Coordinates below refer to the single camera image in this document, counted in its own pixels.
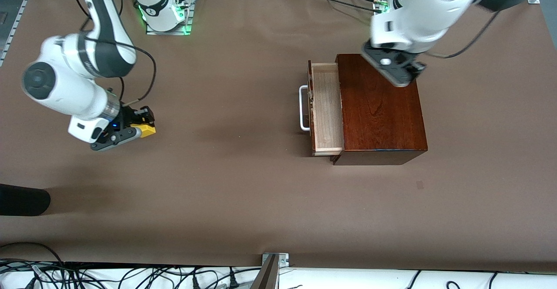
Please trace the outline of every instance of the black cylinder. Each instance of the black cylinder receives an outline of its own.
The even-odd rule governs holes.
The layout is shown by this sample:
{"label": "black cylinder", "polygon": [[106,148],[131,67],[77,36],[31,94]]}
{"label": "black cylinder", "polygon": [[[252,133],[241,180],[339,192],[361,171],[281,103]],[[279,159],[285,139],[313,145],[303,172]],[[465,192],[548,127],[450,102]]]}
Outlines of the black cylinder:
{"label": "black cylinder", "polygon": [[50,205],[50,194],[40,188],[0,184],[0,215],[37,216]]}

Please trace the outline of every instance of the table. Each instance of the table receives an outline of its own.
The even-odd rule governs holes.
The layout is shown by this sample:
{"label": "table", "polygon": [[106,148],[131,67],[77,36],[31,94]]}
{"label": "table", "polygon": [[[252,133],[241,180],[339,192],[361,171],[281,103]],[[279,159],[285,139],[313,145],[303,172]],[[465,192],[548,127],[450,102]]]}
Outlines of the table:
{"label": "table", "polygon": [[[332,166],[310,157],[297,90],[308,60],[359,52],[368,12],[200,0],[192,35],[155,37],[124,1],[134,44],[159,63],[145,99],[157,134],[96,153],[66,132],[69,116],[23,94],[41,42],[84,19],[74,0],[29,0],[0,68],[0,182],[50,188],[53,205],[0,218],[2,243],[47,243],[66,261],[258,265],[287,252],[300,267],[557,269],[557,53],[539,6],[503,11],[459,57],[421,57],[428,152]],[[490,16],[472,7],[434,50],[461,49]],[[150,74],[138,53],[125,101]]]}

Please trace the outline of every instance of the dark wooden cabinet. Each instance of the dark wooden cabinet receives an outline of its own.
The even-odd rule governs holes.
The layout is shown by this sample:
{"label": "dark wooden cabinet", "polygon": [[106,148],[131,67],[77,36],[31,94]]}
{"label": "dark wooden cabinet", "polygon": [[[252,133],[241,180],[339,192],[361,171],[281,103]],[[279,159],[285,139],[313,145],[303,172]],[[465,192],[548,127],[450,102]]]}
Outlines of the dark wooden cabinet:
{"label": "dark wooden cabinet", "polygon": [[313,155],[335,165],[401,165],[427,151],[418,87],[392,86],[359,54],[309,63]]}

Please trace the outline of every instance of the metal drawer handle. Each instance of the metal drawer handle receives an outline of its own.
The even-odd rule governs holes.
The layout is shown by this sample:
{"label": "metal drawer handle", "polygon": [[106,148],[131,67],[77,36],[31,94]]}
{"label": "metal drawer handle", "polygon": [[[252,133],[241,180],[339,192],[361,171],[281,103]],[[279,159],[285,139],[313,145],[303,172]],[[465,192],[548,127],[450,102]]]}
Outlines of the metal drawer handle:
{"label": "metal drawer handle", "polygon": [[302,128],[303,131],[309,131],[310,127],[305,127],[304,126],[304,110],[302,108],[302,90],[303,89],[308,89],[308,85],[302,85],[300,87],[300,89],[298,90],[298,95],[300,95],[300,128]]}

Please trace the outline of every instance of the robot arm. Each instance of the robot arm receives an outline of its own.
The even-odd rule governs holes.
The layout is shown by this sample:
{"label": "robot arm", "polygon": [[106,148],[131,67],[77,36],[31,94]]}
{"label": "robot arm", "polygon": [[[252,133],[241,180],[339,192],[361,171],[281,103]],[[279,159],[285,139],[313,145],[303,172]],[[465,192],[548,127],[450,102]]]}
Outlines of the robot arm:
{"label": "robot arm", "polygon": [[393,85],[405,87],[425,68],[414,61],[429,50],[474,0],[381,0],[362,56]]}
{"label": "robot arm", "polygon": [[[22,88],[37,103],[71,115],[68,132],[105,148],[121,141],[119,131],[147,122],[154,132],[154,119],[147,107],[134,111],[121,105],[111,92],[97,85],[95,77],[123,77],[133,68],[136,53],[117,13],[114,0],[84,0],[94,23],[91,31],[46,39],[38,59],[25,71]],[[172,29],[179,16],[179,0],[138,0],[153,29]],[[130,129],[131,137],[147,136],[143,128]],[[100,146],[97,140],[103,140]]]}
{"label": "robot arm", "polygon": [[[36,102],[71,115],[68,132],[95,142],[116,118],[118,98],[94,81],[95,77],[123,77],[135,64],[132,45],[118,17],[114,0],[85,0],[95,24],[92,31],[46,39],[38,59],[23,75],[22,87]],[[99,43],[92,40],[103,40]]]}

